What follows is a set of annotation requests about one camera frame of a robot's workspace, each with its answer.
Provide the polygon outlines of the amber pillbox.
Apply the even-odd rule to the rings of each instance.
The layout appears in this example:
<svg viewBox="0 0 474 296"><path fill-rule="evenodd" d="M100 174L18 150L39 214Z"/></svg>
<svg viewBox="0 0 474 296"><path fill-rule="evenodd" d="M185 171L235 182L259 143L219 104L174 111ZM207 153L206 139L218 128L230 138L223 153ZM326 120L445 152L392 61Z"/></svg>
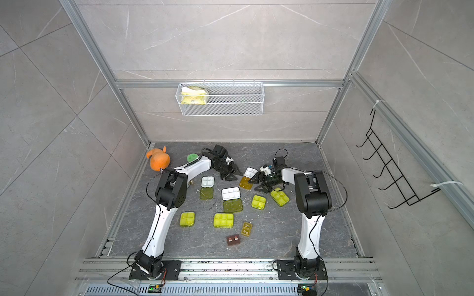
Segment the amber pillbox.
<svg viewBox="0 0 474 296"><path fill-rule="evenodd" d="M258 170L248 167L242 177L241 181L239 182L239 187L245 190L251 190L253 184L250 183L250 180L256 175Z"/></svg>

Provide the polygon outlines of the large green six-cell pillbox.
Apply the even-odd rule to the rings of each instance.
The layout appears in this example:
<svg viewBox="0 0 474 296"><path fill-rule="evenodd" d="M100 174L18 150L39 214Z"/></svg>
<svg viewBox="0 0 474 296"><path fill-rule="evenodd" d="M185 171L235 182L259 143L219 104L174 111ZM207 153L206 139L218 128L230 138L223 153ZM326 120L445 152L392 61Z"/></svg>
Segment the large green six-cell pillbox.
<svg viewBox="0 0 474 296"><path fill-rule="evenodd" d="M233 228L234 214L233 213L216 213L214 215L213 226L215 228Z"/></svg>

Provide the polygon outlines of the yellow small pillbox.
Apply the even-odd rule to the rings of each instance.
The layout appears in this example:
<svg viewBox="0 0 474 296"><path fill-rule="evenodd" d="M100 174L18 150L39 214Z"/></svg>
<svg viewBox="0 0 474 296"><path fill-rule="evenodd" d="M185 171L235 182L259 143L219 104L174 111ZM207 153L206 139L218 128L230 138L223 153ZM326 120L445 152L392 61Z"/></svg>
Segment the yellow small pillbox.
<svg viewBox="0 0 474 296"><path fill-rule="evenodd" d="M249 237L251 235L251 231L253 229L253 224L250 222L244 222L243 227L241 229L241 234L245 237Z"/></svg>

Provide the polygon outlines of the brown small pillbox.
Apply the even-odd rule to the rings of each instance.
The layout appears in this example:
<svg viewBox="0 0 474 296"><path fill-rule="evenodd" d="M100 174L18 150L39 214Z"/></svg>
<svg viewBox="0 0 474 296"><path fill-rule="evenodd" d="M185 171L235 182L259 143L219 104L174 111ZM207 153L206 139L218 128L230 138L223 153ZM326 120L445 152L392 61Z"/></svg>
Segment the brown small pillbox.
<svg viewBox="0 0 474 296"><path fill-rule="evenodd" d="M238 245L241 243L239 234L233 234L226 237L226 243L228 246Z"/></svg>

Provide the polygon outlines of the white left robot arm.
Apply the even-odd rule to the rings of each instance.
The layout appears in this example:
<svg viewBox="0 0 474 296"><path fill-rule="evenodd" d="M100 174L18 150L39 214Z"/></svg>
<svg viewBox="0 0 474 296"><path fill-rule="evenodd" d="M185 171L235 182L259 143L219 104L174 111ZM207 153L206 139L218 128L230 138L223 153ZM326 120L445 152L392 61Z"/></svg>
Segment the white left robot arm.
<svg viewBox="0 0 474 296"><path fill-rule="evenodd" d="M162 173L151 198L156 203L153 223L146 242L134 257L133 266L146 277L156 279L163 272L165 239L172 218L185 202L188 183L201 173L212 169L219 172L220 178L225 181L233 181L242 175L226 148L220 145L215 145L213 149L203 148L196 160L173 170L166 169Z"/></svg>

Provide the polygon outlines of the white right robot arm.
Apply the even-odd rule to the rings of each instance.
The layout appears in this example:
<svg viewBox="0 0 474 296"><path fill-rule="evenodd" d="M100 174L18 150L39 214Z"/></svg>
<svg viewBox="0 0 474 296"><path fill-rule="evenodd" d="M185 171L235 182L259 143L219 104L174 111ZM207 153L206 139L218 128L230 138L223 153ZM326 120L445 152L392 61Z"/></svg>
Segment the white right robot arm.
<svg viewBox="0 0 474 296"><path fill-rule="evenodd" d="M273 164L264 165L244 176L256 184L256 191L269 193L277 185L294 185L295 199L302 215L301 237L292 262L283 261L279 266L280 278L327 279L327 270L319 250L320 233L327 213L332 208L332 198L322 171L305 171L287 166L284 157L274 157Z"/></svg>

